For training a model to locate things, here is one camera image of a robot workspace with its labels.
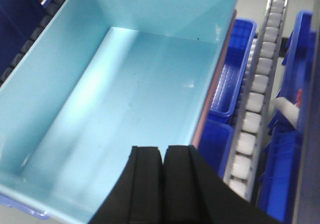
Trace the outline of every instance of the blue storage bin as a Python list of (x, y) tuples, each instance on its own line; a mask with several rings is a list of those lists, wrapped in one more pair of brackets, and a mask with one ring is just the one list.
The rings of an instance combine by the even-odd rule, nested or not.
[(209, 119), (228, 123), (233, 115), (256, 28), (257, 24), (252, 20), (235, 20)]
[[(299, 113), (297, 129), (304, 130), (309, 79), (312, 68), (316, 33), (311, 30), (312, 12), (300, 11), (296, 17), (294, 29), (288, 42), (288, 52), (283, 60), (285, 72), (278, 97), (285, 97), (292, 103), (297, 102), (297, 94), (302, 90), (302, 106)], [(275, 124), (290, 125), (289, 121), (276, 111), (269, 127)]]
[(199, 153), (221, 178), (226, 170), (233, 135), (231, 126), (208, 119), (198, 146)]
[(0, 76), (44, 15), (39, 0), (0, 0)]
[(67, 0), (0, 87), (0, 192), (85, 224), (132, 146), (192, 144), (236, 1)]
[(302, 135), (291, 126), (276, 125), (268, 156), (258, 207), (275, 219), (290, 224), (295, 203)]

